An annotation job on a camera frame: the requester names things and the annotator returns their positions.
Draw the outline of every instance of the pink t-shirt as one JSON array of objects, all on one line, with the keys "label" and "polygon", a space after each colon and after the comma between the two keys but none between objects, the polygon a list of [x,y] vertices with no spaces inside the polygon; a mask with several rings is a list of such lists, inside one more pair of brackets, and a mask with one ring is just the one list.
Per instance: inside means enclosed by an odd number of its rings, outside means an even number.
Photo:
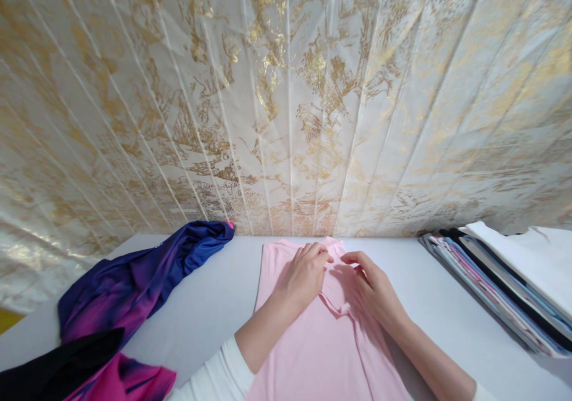
[{"label": "pink t-shirt", "polygon": [[[342,241],[327,237],[334,258],[319,297],[294,321],[256,375],[246,401],[407,401],[381,328],[364,308],[351,266],[340,261]],[[303,245],[266,243],[256,310]]]}]

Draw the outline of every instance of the white sleeve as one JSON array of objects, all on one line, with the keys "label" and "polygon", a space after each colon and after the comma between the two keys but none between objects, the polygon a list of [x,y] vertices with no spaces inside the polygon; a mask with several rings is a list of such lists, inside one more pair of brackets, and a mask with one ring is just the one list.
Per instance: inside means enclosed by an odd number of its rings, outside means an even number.
[{"label": "white sleeve", "polygon": [[254,380],[234,336],[180,388],[169,401],[243,401]]},{"label": "white sleeve", "polygon": [[496,399],[477,382],[477,390],[475,391],[475,396],[472,401],[496,401]]}]

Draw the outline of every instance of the white folded cloth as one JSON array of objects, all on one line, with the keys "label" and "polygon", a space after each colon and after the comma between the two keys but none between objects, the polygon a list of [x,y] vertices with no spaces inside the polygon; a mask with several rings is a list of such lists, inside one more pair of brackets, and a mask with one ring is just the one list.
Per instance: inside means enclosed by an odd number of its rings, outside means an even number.
[{"label": "white folded cloth", "polygon": [[531,227],[503,236],[478,221],[460,228],[485,242],[547,301],[572,320],[572,231]]}]

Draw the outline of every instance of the white table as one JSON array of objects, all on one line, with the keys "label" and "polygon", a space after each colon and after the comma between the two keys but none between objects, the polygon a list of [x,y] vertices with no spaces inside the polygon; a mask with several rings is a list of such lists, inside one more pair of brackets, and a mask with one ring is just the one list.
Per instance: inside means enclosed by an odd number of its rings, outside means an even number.
[{"label": "white table", "polygon": [[[167,236],[136,235],[112,259],[152,247]],[[235,237],[185,278],[123,352],[177,371],[181,386],[253,313],[262,244],[277,237]],[[320,239],[290,238],[304,244]],[[343,239],[366,251],[389,275],[412,319],[457,363],[500,400],[572,400],[572,361],[525,351],[448,271],[414,239]],[[0,371],[59,345],[53,298],[0,336]],[[411,364],[390,343],[405,386],[432,399]]]}]

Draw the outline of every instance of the folded clothes stack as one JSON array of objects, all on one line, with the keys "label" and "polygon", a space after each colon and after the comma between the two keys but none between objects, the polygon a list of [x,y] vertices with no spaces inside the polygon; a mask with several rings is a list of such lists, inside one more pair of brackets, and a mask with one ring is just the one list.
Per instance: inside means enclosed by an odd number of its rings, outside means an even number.
[{"label": "folded clothes stack", "polygon": [[504,236],[475,222],[420,243],[534,352],[572,358],[572,231]]}]

